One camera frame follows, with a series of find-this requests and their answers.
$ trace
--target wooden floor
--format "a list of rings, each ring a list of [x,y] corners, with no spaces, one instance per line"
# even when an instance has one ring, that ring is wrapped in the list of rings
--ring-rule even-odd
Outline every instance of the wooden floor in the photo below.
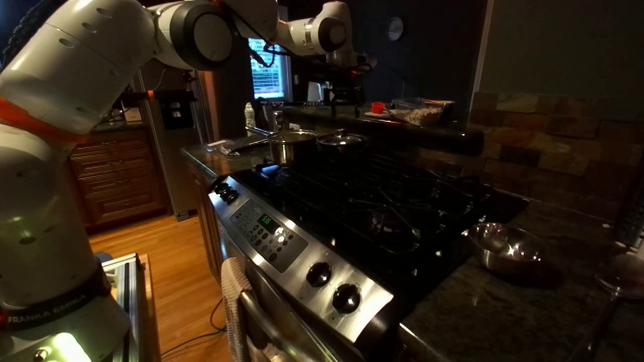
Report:
[[[91,235],[91,246],[94,251],[110,253],[112,257],[147,253],[164,360],[231,360],[225,333],[201,337],[172,353],[164,353],[181,342],[213,332],[210,316],[222,293],[208,268],[198,216],[185,220],[155,216],[123,229],[94,232]],[[223,306],[216,311],[213,324],[225,324]]]

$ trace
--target white robotic arm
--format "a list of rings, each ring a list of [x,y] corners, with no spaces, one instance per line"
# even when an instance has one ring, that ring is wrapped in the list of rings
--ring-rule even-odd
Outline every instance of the white robotic arm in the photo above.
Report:
[[[0,73],[0,308],[10,321],[10,332],[0,332],[0,360],[31,360],[32,345],[63,332],[89,360],[108,357],[123,342],[129,324],[74,213],[64,151],[92,131],[147,60],[217,69],[237,33],[351,64],[343,2],[308,19],[278,21],[273,0],[154,8],[68,0]]]

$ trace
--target backsplash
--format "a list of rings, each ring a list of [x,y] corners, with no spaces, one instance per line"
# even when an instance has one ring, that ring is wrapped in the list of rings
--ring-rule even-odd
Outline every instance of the backsplash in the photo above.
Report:
[[[485,133],[480,157],[422,149],[418,160],[609,220],[642,160],[644,118],[597,118],[583,98],[480,92],[470,120]]]

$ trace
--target wooden cabinet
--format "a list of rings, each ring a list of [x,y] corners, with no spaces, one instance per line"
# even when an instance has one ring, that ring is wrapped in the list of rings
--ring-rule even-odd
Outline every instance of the wooden cabinet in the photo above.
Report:
[[[94,133],[71,153],[68,168],[89,229],[170,208],[143,126]]]

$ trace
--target oven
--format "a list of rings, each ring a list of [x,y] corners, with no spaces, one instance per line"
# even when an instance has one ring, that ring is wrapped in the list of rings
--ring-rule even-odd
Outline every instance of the oven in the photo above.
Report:
[[[491,188],[365,149],[256,164],[208,196],[237,360],[396,360],[396,324],[470,257]]]

